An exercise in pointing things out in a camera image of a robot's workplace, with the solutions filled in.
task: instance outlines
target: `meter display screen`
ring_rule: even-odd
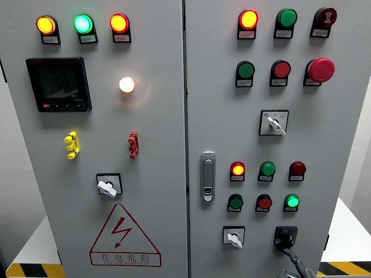
[[[42,92],[45,98],[79,97],[74,70],[39,69]]]
[[[92,109],[82,57],[30,58],[26,65],[39,112]]]

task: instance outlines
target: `electrical control cabinet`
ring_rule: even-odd
[[[186,0],[185,5],[192,277],[296,273],[274,246],[276,227],[285,226],[297,227],[292,250],[316,272],[370,77],[371,3]],[[325,7],[332,13],[322,20],[336,19],[331,33],[327,27],[328,37],[310,37],[316,13]],[[283,9],[294,10],[281,17],[281,25],[294,24],[294,30],[281,28],[283,38],[274,38]],[[241,24],[244,10],[256,11],[257,25],[253,13]],[[236,32],[248,34],[252,27],[254,39],[236,38]],[[328,60],[317,60],[322,57],[333,62],[335,72]],[[277,68],[274,76],[286,78],[289,72],[287,86],[271,87],[272,65],[279,60],[289,63],[290,71]],[[317,61],[309,75],[316,80],[307,78],[310,86],[303,86],[312,60]],[[253,74],[253,86],[236,86],[236,66],[242,61],[254,65],[254,71],[238,69],[246,79]],[[322,77],[333,74],[321,85],[325,79],[317,78],[322,71],[315,70],[317,63],[326,67]],[[205,152],[213,152],[216,161],[208,202],[202,192],[200,197]],[[236,161],[245,165],[244,181],[230,181]],[[233,194],[243,198],[238,213],[228,211]],[[225,243],[226,226],[244,227],[244,236],[236,233],[241,250],[239,242]]]
[[[66,276],[187,277],[182,2],[6,0],[0,14],[0,58]],[[112,33],[115,14],[130,38]],[[73,112],[76,72],[54,66],[32,69],[40,113],[29,58],[83,59],[91,111]]]

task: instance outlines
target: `green push button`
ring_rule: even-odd
[[[276,172],[276,167],[273,162],[264,162],[260,166],[260,171],[263,175],[273,175]]]
[[[285,197],[285,204],[288,207],[297,207],[299,203],[300,203],[300,200],[296,194],[290,194]]]
[[[255,68],[251,63],[244,63],[238,68],[238,74],[240,74],[242,78],[250,78],[254,72]]]
[[[278,22],[281,23],[284,27],[291,27],[295,24],[297,20],[297,14],[294,10],[285,9],[280,12],[278,17]]]
[[[242,207],[243,205],[243,201],[240,200],[240,199],[233,199],[231,201],[231,207],[234,208],[234,209],[238,209],[240,207]]]

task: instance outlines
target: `emergency stop button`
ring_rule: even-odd
[[[335,73],[335,64],[328,58],[318,58],[307,64],[304,76],[304,86],[320,86],[330,80]]]

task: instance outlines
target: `warning sign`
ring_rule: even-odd
[[[121,204],[116,204],[90,249],[92,265],[161,267],[161,253]]]

